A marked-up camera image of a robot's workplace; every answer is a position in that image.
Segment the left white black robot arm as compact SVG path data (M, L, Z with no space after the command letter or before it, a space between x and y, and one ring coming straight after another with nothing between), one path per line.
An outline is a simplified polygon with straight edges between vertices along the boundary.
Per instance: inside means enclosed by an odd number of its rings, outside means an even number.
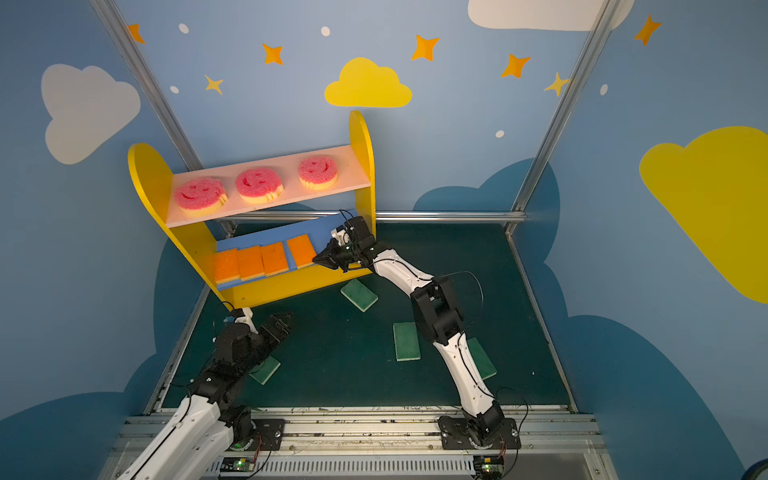
M233 310L232 317L216 338L210 363L121 479L199 479L232 446L260 445L252 409L238 398L250 373L288 337L294 316L273 314L260 326L248 308Z

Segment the pink smiley sponge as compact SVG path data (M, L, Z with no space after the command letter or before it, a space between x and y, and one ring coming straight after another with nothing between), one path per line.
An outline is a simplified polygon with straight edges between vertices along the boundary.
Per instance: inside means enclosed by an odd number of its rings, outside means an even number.
M329 156L316 155L303 159L298 166L301 184L310 190L326 190L338 180L338 167Z
M229 200L223 183L215 178L190 180L173 192L173 200L190 217L213 214Z
M270 168L252 168L240 173L235 187L245 202L255 205L272 202L284 191L280 176Z

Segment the orange sponge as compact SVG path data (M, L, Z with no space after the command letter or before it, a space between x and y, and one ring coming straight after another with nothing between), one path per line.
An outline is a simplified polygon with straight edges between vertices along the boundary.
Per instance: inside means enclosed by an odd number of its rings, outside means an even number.
M256 245L237 251L240 280L250 281L265 276L261 247Z
M262 246L261 257L264 275L266 277L279 275L289 271L289 264L283 242Z
M217 285L240 279L238 250L230 249L214 255L214 281Z
M313 259L317 253L307 234L291 238L286 241L286 244L297 269L313 264Z

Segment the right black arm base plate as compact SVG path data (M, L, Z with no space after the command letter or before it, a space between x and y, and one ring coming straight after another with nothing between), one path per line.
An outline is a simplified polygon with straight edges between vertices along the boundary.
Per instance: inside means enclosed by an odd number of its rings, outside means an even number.
M464 418L440 416L437 425L444 450L516 450L522 445L517 423L512 418L505 418L497 431L483 443L477 443L472 438Z

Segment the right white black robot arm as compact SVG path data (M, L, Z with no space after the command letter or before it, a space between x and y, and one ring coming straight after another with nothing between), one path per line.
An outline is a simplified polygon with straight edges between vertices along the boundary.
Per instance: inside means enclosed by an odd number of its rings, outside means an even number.
M346 219L332 230L328 244L313 262L343 272L357 264L410 297L416 329L437 349L457 388L472 442L478 447L490 446L505 416L472 358L462 309L449 277L430 275L408 263L395 249L378 241L361 216Z

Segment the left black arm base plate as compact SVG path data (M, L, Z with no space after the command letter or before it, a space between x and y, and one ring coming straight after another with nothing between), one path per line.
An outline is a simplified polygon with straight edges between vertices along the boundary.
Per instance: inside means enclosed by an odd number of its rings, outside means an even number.
M285 424L284 419L237 420L233 426L234 442L229 451L279 450Z

